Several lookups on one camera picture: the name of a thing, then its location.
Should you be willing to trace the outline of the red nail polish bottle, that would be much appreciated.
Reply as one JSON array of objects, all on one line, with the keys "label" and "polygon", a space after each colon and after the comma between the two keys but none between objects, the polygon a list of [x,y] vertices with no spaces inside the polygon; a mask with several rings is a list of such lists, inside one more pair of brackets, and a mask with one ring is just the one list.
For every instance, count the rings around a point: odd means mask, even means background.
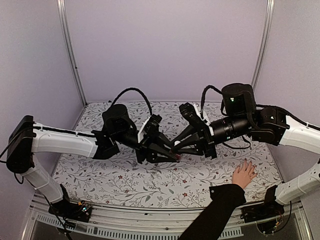
[{"label": "red nail polish bottle", "polygon": [[177,163],[181,161],[181,155],[180,154],[174,154],[174,158],[175,158]]}]

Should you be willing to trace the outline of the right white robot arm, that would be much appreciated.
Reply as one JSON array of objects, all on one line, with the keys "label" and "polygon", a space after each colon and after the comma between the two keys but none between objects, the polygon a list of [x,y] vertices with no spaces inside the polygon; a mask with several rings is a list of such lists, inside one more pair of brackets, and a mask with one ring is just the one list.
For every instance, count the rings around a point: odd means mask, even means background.
[{"label": "right white robot arm", "polygon": [[[220,111],[224,117],[213,122],[204,111],[209,89],[222,96]],[[172,140],[174,153],[215,158],[216,145],[245,135],[260,143],[320,152],[318,126],[302,121],[282,107],[256,104],[250,84],[231,83],[222,89],[208,85],[202,92],[200,106],[184,103],[179,111],[189,125]]]}]

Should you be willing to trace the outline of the black sleeved forearm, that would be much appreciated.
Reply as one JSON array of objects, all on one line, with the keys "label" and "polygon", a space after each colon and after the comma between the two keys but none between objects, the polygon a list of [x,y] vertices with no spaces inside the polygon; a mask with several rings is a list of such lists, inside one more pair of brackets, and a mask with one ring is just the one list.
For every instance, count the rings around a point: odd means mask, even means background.
[{"label": "black sleeved forearm", "polygon": [[237,184],[209,188],[211,203],[181,234],[180,240],[217,240],[233,211],[246,203],[245,191]]}]

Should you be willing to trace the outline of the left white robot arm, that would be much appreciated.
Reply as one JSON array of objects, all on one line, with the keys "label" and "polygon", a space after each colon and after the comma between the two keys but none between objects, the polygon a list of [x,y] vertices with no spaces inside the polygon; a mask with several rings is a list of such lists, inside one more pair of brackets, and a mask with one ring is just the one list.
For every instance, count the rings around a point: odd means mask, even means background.
[{"label": "left white robot arm", "polygon": [[102,113],[101,130],[90,132],[53,128],[22,118],[3,150],[9,171],[24,177],[40,191],[63,216],[74,213],[68,194],[35,159],[35,153],[52,152],[107,160],[120,152],[118,144],[135,151],[138,163],[177,163],[180,156],[171,151],[168,138],[159,131],[162,118],[151,114],[140,129],[130,119],[127,107],[113,104]]}]

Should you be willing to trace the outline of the person's bare hand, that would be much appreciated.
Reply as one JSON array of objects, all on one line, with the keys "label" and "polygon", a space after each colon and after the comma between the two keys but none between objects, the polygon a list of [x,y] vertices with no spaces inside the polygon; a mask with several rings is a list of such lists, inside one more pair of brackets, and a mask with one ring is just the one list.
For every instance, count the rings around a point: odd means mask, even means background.
[{"label": "person's bare hand", "polygon": [[242,189],[245,189],[251,181],[257,176],[255,173],[256,166],[252,161],[247,161],[245,158],[243,164],[239,165],[233,172],[232,184],[238,185]]}]

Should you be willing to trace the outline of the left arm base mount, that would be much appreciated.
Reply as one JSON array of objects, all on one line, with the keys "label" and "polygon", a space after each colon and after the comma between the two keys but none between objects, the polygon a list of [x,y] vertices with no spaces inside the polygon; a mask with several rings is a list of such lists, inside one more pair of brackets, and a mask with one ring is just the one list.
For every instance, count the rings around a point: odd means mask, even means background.
[{"label": "left arm base mount", "polygon": [[70,219],[88,223],[92,214],[92,205],[84,200],[77,203],[70,202],[66,188],[60,184],[62,189],[62,200],[51,203],[48,212],[64,219]]}]

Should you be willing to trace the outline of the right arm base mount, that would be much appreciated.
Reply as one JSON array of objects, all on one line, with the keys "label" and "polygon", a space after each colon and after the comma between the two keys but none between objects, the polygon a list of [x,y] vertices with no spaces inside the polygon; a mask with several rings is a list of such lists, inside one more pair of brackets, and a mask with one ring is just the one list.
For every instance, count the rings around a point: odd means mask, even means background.
[{"label": "right arm base mount", "polygon": [[263,203],[242,207],[240,218],[250,223],[284,214],[284,206],[276,202],[276,189],[277,185],[267,189]]}]

